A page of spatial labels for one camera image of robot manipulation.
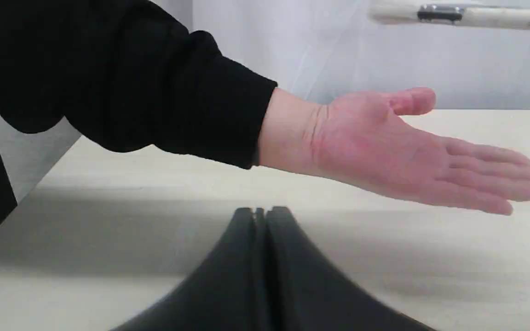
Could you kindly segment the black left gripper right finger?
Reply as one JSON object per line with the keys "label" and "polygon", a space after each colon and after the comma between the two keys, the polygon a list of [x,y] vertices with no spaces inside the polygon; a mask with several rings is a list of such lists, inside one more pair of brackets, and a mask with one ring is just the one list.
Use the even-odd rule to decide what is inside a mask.
{"label": "black left gripper right finger", "polygon": [[282,331],[429,331],[361,289],[309,239],[286,207],[267,212]]}

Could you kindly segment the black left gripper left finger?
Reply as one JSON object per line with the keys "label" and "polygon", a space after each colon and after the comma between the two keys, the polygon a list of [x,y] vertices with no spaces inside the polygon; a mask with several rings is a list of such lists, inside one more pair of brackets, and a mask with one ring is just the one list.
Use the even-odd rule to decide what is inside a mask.
{"label": "black left gripper left finger", "polygon": [[118,331],[263,331],[265,303],[257,222],[263,209],[237,209],[215,247],[166,297]]}

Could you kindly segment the forearm in black sleeve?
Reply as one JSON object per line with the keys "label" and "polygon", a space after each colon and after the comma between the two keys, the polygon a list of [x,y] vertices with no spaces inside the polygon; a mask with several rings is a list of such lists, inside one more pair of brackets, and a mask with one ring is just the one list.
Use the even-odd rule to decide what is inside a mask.
{"label": "forearm in black sleeve", "polygon": [[[113,152],[307,172],[321,114],[152,1],[0,0],[0,116],[20,132],[66,119]],[[0,225],[15,207],[0,156]]]}

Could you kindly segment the open bare human hand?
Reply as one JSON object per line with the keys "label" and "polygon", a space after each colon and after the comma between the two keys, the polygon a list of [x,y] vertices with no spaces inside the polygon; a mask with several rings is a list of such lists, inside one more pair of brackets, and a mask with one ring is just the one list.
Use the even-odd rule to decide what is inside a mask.
{"label": "open bare human hand", "polygon": [[313,115],[305,140],[312,174],[423,205],[509,215],[530,201],[530,159],[511,149],[438,136],[403,116],[433,110],[433,90],[360,91]]}

